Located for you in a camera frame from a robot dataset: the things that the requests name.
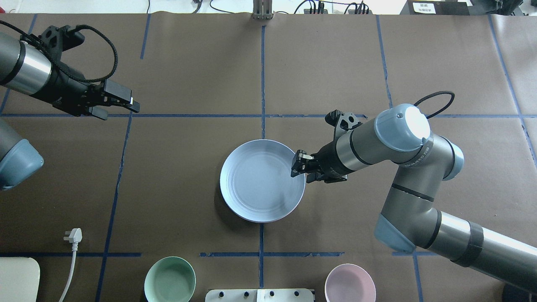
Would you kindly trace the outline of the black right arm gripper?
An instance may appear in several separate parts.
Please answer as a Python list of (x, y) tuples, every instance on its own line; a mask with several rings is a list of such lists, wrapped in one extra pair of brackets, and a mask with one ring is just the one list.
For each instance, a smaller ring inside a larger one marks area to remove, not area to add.
[(290, 176), (297, 177), (300, 174), (307, 174), (307, 184), (316, 181), (337, 183), (348, 179), (349, 168), (338, 157), (336, 143), (328, 143), (311, 155), (304, 150), (297, 150)]

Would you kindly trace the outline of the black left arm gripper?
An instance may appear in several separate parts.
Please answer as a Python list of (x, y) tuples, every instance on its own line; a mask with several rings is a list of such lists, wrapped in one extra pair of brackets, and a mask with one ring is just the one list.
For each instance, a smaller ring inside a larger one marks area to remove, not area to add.
[(110, 79), (98, 84), (83, 83), (69, 78), (55, 67), (46, 84), (32, 97), (76, 117), (86, 115), (107, 120), (109, 113), (103, 107), (111, 106), (140, 112), (140, 104), (133, 100), (130, 88)]

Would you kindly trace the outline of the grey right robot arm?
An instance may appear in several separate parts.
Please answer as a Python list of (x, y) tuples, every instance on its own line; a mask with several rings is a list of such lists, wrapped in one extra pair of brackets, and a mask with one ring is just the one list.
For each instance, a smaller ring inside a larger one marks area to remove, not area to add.
[(334, 183), (376, 163), (399, 167), (375, 227), (375, 237), (389, 248), (412, 253), (417, 247), (443, 256), (524, 291), (536, 294), (536, 248), (433, 207), (442, 181), (464, 166), (461, 149), (431, 131), (418, 107), (401, 104), (366, 123), (334, 110), (325, 120), (334, 139), (318, 152), (298, 150), (292, 177)]

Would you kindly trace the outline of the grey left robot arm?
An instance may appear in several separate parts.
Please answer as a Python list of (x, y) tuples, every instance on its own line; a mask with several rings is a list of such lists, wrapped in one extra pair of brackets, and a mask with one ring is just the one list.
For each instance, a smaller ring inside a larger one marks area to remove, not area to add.
[[(88, 80), (61, 61), (62, 53), (85, 41), (87, 25), (49, 26), (41, 35), (21, 33), (15, 39), (1, 34), (1, 86), (75, 117), (106, 120), (105, 107), (122, 107), (138, 113), (132, 90), (113, 82), (111, 75)], [(32, 176), (44, 164), (43, 157), (6, 122), (1, 122), (1, 190), (9, 190)]]

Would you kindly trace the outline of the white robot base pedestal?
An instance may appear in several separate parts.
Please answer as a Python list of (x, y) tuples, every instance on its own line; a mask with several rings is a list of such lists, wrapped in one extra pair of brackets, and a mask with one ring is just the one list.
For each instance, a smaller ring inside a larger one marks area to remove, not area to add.
[(220, 289), (210, 290), (206, 302), (315, 302), (313, 290), (298, 289)]

